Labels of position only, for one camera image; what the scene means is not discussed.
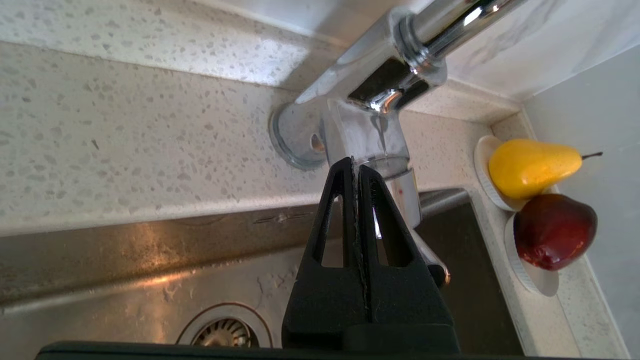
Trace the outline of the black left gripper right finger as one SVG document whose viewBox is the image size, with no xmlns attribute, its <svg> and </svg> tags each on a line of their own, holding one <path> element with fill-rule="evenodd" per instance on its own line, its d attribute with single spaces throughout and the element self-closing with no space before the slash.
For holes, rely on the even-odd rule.
<svg viewBox="0 0 640 360">
<path fill-rule="evenodd" d="M 454 321 L 382 176 L 359 167 L 359 240 L 365 276 L 361 351 L 457 351 Z"/>
</svg>

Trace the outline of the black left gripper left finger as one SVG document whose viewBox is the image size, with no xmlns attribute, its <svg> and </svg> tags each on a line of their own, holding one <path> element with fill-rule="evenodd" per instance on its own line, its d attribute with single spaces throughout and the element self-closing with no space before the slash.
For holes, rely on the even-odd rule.
<svg viewBox="0 0 640 360">
<path fill-rule="evenodd" d="M 336 198 L 342 198 L 342 266 L 322 260 Z M 284 349 L 343 347 L 343 333 L 367 319 L 366 265 L 358 224 L 354 161 L 345 157 L 327 174 L 314 223 L 282 321 Z"/>
</svg>

